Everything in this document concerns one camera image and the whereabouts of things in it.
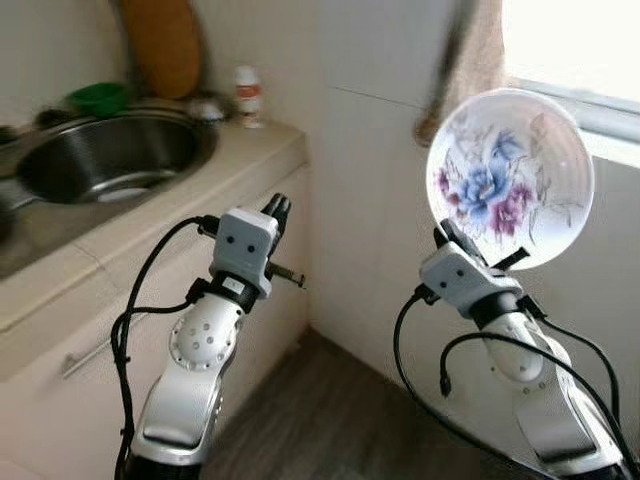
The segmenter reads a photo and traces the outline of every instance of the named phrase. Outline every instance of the plate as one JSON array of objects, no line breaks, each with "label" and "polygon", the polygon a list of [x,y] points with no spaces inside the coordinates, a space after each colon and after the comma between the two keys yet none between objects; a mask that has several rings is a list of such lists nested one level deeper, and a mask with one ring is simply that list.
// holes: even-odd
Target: plate
[{"label": "plate", "polygon": [[524,247],[513,269],[566,250],[584,227],[594,192],[591,156],[571,116],[517,89],[467,99],[442,124],[427,160],[437,222],[451,218],[490,265]]}]

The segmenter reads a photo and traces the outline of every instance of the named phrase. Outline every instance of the sink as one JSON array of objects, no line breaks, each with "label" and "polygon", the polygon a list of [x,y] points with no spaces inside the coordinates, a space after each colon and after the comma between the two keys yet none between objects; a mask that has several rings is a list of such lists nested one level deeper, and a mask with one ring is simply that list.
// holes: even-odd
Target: sink
[{"label": "sink", "polygon": [[217,138],[180,111],[141,108],[0,148],[0,278],[171,188]]},{"label": "sink", "polygon": [[146,193],[211,156],[212,139],[201,127],[166,112],[63,126],[19,161],[10,203],[109,202]]}]

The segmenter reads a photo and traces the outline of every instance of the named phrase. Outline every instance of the window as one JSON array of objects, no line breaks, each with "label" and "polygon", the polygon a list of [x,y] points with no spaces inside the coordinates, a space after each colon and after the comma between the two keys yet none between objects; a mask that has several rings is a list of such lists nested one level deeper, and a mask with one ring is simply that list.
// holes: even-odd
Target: window
[{"label": "window", "polygon": [[505,66],[588,131],[640,143],[640,1],[503,0]]}]

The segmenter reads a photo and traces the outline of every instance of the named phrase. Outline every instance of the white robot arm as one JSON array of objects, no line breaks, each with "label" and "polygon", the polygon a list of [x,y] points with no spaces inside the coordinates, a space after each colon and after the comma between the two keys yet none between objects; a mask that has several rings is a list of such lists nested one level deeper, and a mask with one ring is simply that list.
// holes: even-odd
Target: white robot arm
[{"label": "white robot arm", "polygon": [[[500,335],[548,352],[571,365],[566,350],[545,335],[534,316],[538,305],[526,296],[517,280],[504,274],[526,255],[519,251],[486,265],[473,242],[453,223],[436,229],[438,250],[420,268],[429,290],[428,303],[442,298],[480,332]],[[592,400],[565,369],[541,355],[515,345],[486,339],[492,371],[512,390],[514,414],[525,438],[545,469],[554,476],[580,479],[637,478],[633,465],[624,462],[619,438]],[[444,378],[444,393],[450,385]]]},{"label": "white robot arm", "polygon": [[117,480],[198,478],[243,318],[258,299],[269,297],[274,274],[304,282],[269,262],[290,207],[277,194],[262,212],[234,208],[202,232],[217,238],[212,280],[196,281],[195,306],[169,334],[167,366],[149,392],[126,465],[116,466]]}]

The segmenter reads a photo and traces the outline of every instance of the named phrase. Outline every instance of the white bottle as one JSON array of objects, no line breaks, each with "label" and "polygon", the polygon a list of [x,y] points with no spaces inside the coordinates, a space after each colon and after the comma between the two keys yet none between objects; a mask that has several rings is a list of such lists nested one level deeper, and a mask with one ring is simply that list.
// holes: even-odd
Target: white bottle
[{"label": "white bottle", "polygon": [[264,127],[260,118],[262,89],[253,67],[243,65],[236,68],[236,97],[242,125],[246,128]]}]

